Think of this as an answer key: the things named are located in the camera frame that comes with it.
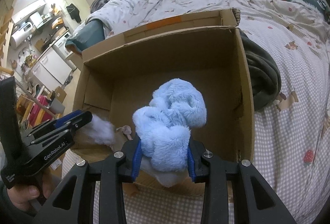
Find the strawberry print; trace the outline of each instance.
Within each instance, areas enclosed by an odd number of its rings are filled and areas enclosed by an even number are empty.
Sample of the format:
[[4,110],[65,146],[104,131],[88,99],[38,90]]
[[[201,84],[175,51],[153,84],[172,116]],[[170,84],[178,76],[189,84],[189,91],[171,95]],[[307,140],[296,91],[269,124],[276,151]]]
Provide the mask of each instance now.
[[309,149],[304,156],[304,166],[309,166],[314,160],[314,153],[311,149]]

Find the metal bolt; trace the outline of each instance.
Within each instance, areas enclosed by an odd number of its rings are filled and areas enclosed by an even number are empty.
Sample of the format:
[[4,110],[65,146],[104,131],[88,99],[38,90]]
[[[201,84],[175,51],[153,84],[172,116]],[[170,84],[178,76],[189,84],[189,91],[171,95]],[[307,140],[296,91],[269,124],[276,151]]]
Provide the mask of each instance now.
[[204,157],[206,157],[206,158],[212,158],[212,157],[213,157],[213,153],[212,153],[211,151],[209,151],[209,150],[205,151],[205,152],[203,153],[203,155],[204,155]]
[[116,158],[121,158],[121,157],[124,156],[124,153],[121,152],[121,151],[116,151],[116,152],[113,154],[113,156],[115,156]]
[[81,162],[76,162],[78,166],[84,166],[86,164],[85,160],[82,160]]
[[242,165],[244,166],[250,166],[251,162],[249,160],[242,160]]

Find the white cabinet door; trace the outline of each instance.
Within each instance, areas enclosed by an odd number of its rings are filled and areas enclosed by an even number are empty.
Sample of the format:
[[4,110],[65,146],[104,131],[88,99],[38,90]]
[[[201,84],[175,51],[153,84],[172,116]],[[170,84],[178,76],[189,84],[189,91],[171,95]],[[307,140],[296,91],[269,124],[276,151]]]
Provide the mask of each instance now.
[[43,84],[49,91],[55,90],[58,86],[62,86],[47,70],[44,66],[36,64],[32,68],[32,74],[37,80]]
[[53,48],[49,48],[39,61],[61,84],[65,83],[72,71],[69,65],[65,63]]

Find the small cardboard box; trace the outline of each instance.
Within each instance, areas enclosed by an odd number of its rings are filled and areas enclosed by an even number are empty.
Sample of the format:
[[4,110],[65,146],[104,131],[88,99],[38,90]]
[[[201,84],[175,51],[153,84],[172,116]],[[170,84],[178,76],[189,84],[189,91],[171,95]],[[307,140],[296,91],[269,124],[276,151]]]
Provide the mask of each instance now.
[[[62,89],[60,86],[58,86],[53,92],[55,92],[55,98],[63,103],[65,97],[66,97],[66,92],[64,91],[64,89]],[[47,98],[50,99],[52,96],[52,93],[50,93]]]
[[[154,22],[152,28],[147,24],[84,50],[74,109],[89,110],[116,127],[129,125],[134,134],[133,113],[149,104],[160,85],[180,78],[202,93],[207,108],[207,123],[191,130],[193,138],[224,160],[252,160],[254,110],[250,74],[237,29],[239,11],[180,17]],[[131,40],[131,35],[138,40]],[[87,161],[112,153],[106,146],[76,144],[72,150]],[[167,189],[143,171],[137,184]],[[193,184],[188,178],[167,190],[199,195],[204,184]]]

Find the white blanket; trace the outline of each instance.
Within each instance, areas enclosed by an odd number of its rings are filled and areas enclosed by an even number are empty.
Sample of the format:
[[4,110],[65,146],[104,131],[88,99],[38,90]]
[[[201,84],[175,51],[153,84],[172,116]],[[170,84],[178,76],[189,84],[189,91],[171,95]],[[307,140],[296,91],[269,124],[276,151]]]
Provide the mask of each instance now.
[[[239,27],[270,53],[282,79],[278,99],[255,113],[253,164],[297,223],[311,223],[330,193],[330,113],[329,116],[327,113],[330,109],[330,28],[323,15],[301,4],[281,0],[118,1],[121,3],[115,3],[117,8],[109,2],[98,11],[98,18],[112,28],[110,36],[185,13],[228,7],[241,10]],[[117,13],[114,11],[118,11],[118,7],[122,13],[113,24],[113,14]],[[157,203],[148,204],[149,212],[141,210],[142,205],[135,198],[125,197],[128,223],[169,223],[168,216],[153,204],[169,210],[173,194],[144,190],[139,199],[148,203],[148,197],[155,200],[157,195]],[[176,203],[175,212],[185,217],[172,216],[171,223],[199,223],[202,199],[196,197],[191,201],[189,197],[180,201]],[[185,214],[187,211],[191,212],[189,216]]]

